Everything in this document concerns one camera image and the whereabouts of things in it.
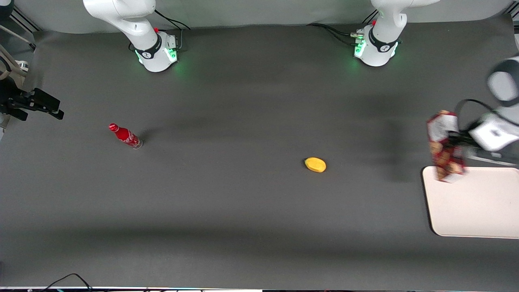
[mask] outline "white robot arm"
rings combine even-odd
[[[380,16],[374,26],[370,24],[357,30],[364,38],[358,39],[354,56],[370,66],[386,64],[394,55],[397,39],[407,24],[407,15],[401,13],[402,10],[427,6],[438,1],[440,0],[371,0]]]
[[[160,72],[177,61],[176,39],[155,32],[144,17],[155,11],[155,0],[83,0],[95,18],[120,29],[135,47],[139,61],[151,72]]]
[[[497,152],[519,140],[519,56],[499,63],[488,87],[500,107],[476,121],[469,134],[484,150]]]

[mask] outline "bottle label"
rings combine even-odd
[[[139,145],[139,138],[137,136],[135,136],[130,131],[128,131],[128,133],[130,135],[128,136],[128,138],[126,138],[126,140],[121,140],[121,139],[119,139],[119,140],[122,141],[123,143],[125,143],[128,146],[131,146],[131,147],[134,147],[134,148],[137,147],[137,145]]]

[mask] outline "bottle cap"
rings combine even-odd
[[[111,123],[111,124],[108,126],[108,129],[110,129],[110,131],[112,131],[112,132],[117,132],[117,131],[119,131],[119,126],[117,126],[117,125],[114,124],[114,123]]]

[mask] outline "red bottle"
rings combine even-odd
[[[131,146],[134,149],[139,149],[142,146],[142,141],[128,129],[121,128],[116,124],[110,124],[108,128],[110,131],[114,132],[117,139],[121,140],[124,144]]]

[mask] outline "dark gray table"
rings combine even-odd
[[[420,181],[426,119],[496,105],[509,16],[409,24],[382,68],[309,26],[186,31],[163,73],[122,34],[38,39],[26,86],[65,119],[31,112],[0,142],[2,286],[519,290],[519,241],[435,235]]]

